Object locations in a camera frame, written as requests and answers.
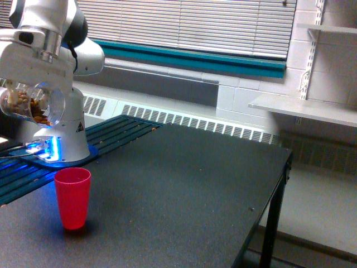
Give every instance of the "blue led light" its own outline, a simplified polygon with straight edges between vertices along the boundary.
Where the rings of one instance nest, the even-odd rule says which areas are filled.
[[[60,148],[59,148],[59,140],[56,137],[52,137],[51,143],[51,158],[53,161],[57,161],[60,158]]]

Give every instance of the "window blinds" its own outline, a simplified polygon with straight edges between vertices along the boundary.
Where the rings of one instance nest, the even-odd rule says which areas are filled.
[[[12,0],[0,0],[0,28],[12,28],[9,22],[9,13]]]
[[[78,5],[95,39],[285,59],[296,1],[78,0]]]

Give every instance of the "clear plastic container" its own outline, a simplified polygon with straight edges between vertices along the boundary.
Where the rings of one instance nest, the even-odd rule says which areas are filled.
[[[61,120],[65,100],[59,89],[47,83],[35,87],[13,85],[7,81],[7,89],[0,95],[0,109],[8,116],[37,123],[41,127],[52,127]]]

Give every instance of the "table leg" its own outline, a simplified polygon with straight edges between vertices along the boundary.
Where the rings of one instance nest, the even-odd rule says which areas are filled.
[[[286,175],[280,181],[278,189],[270,202],[267,227],[264,235],[263,250],[260,257],[259,268],[268,268],[272,261],[274,241],[277,236],[278,223],[281,205],[283,202],[284,189],[286,184]]]

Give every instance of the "warning label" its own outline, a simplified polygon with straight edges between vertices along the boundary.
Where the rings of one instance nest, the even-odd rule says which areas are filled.
[[[76,132],[81,132],[84,130],[84,127],[82,125],[82,122],[79,122],[79,125],[78,125],[78,128],[77,128],[77,131]]]

